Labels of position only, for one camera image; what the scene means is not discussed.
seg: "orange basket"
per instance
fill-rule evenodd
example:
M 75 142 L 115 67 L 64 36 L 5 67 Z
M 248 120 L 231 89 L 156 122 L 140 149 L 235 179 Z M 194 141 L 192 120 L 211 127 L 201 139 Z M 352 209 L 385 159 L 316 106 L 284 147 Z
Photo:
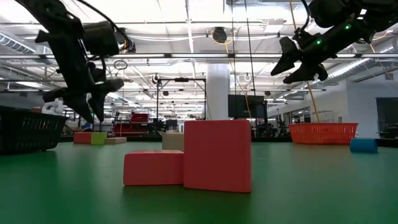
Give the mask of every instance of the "orange basket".
M 355 137 L 358 123 L 303 123 L 290 124 L 294 143 L 349 144 Z

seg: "red machine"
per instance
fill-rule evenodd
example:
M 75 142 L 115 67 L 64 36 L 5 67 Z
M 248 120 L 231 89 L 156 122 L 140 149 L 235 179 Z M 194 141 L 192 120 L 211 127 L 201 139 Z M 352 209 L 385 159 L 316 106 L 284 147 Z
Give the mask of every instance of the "red machine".
M 132 137 L 148 134 L 148 114 L 134 113 L 130 121 L 118 121 L 117 117 L 118 114 L 116 114 L 115 123 L 113 125 L 113 133 L 116 137 Z

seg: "black basket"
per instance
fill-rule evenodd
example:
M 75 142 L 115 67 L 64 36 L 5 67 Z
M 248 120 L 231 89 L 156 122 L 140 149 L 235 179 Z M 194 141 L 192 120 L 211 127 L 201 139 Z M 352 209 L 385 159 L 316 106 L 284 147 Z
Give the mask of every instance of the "black basket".
M 0 153 L 53 149 L 66 120 L 64 116 L 0 108 Z

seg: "red block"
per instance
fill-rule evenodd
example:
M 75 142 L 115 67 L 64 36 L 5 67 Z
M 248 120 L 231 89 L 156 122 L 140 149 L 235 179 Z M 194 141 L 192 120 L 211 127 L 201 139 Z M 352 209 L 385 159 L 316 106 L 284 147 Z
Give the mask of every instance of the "red block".
M 75 144 L 91 144 L 91 133 L 75 133 L 73 135 Z
M 124 156 L 124 185 L 182 184 L 182 151 L 134 151 Z
M 184 187 L 251 192 L 249 121 L 187 121 Z

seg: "green block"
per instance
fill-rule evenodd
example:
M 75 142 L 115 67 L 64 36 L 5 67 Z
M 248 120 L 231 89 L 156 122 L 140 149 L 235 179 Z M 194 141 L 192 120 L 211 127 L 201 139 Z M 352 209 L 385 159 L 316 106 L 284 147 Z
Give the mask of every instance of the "green block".
M 91 144 L 103 145 L 105 144 L 106 133 L 92 133 L 91 134 Z

